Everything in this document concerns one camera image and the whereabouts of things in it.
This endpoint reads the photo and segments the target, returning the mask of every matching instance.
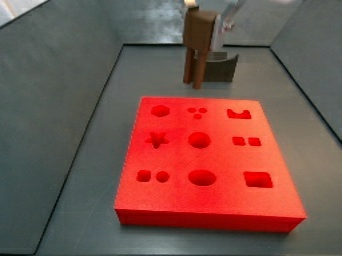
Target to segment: gray floor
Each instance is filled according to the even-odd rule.
[[[240,54],[231,84],[181,83],[183,47],[124,47],[96,109],[38,254],[340,254],[342,147],[266,48]],[[139,99],[259,100],[308,219],[288,235],[121,227],[112,210]]]

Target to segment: hole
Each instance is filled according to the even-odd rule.
[[[243,137],[232,137],[232,143],[236,146],[244,146],[245,145],[244,138]]]
[[[151,171],[140,170],[136,175],[139,182],[148,182],[151,180]]]
[[[200,108],[199,109],[199,113],[207,113],[207,109],[205,108]]]
[[[152,107],[151,114],[157,117],[167,116],[169,114],[169,108],[163,105],[155,106]]]
[[[188,108],[187,111],[188,111],[189,113],[195,113],[195,112],[196,112],[196,109],[195,109],[195,108]]]
[[[195,148],[205,148],[209,145],[211,140],[209,140],[209,137],[205,133],[193,132],[188,136],[188,143]]]
[[[157,149],[161,144],[168,144],[168,140],[165,139],[165,133],[149,132],[149,138],[144,141],[145,143],[152,143],[153,148]]]
[[[235,119],[251,119],[251,113],[248,110],[243,110],[241,113],[235,113],[231,109],[227,109],[228,118]]]
[[[207,170],[195,170],[188,174],[188,180],[196,186],[209,186],[216,181],[216,176]]]
[[[272,188],[272,180],[267,172],[244,172],[243,175],[248,187]]]
[[[200,114],[195,114],[195,115],[193,115],[193,118],[195,118],[195,119],[200,119],[200,118],[201,118],[201,115],[200,115]]]
[[[259,147],[262,145],[260,139],[259,138],[248,138],[248,143],[251,146]]]
[[[155,176],[156,180],[161,183],[167,182],[169,179],[169,175],[167,172],[159,172]]]

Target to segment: shape sorter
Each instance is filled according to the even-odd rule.
[[[259,102],[144,97],[113,207],[121,224],[290,232],[306,212]]]

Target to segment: white wall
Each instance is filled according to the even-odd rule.
[[[46,0],[0,0],[0,26]]]

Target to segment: small circular hole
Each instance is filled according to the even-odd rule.
[[[151,114],[157,117],[167,116],[169,114],[169,108],[163,105],[155,106],[151,109]]]
[[[193,118],[195,118],[195,119],[200,119],[200,118],[201,118],[201,115],[200,115],[200,114],[195,114],[195,115],[193,115]]]
[[[151,171],[140,170],[136,175],[136,180],[139,182],[148,182],[151,180]]]
[[[195,113],[195,112],[196,112],[196,109],[195,109],[195,108],[188,108],[187,111],[188,111],[189,113]]]
[[[167,172],[159,172],[155,176],[156,180],[161,183],[167,182],[169,179],[169,175]]]
[[[205,108],[200,108],[199,109],[199,113],[207,113],[207,109]]]
[[[205,133],[193,132],[188,136],[188,143],[195,148],[205,148],[209,145],[211,140],[209,140],[209,137]]]
[[[207,170],[195,170],[188,174],[188,180],[196,186],[209,186],[216,181],[216,176]]]

